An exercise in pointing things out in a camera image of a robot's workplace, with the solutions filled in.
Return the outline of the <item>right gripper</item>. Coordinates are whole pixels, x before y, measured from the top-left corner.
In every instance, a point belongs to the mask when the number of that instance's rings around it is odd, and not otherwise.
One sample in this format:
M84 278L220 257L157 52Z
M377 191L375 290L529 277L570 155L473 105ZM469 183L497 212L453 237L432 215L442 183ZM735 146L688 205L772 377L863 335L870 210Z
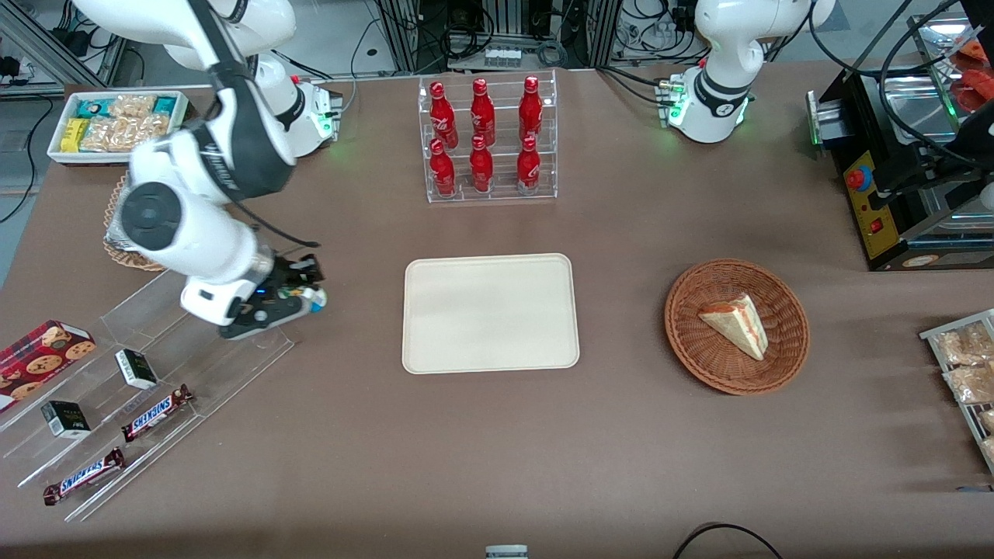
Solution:
M313 262L313 255L307 254L299 259L291 259L284 255L275 255L273 267L269 273L269 282L273 283L274 297L288 298L294 295L292 283L307 283L310 289L319 290L320 283L325 280L319 262Z

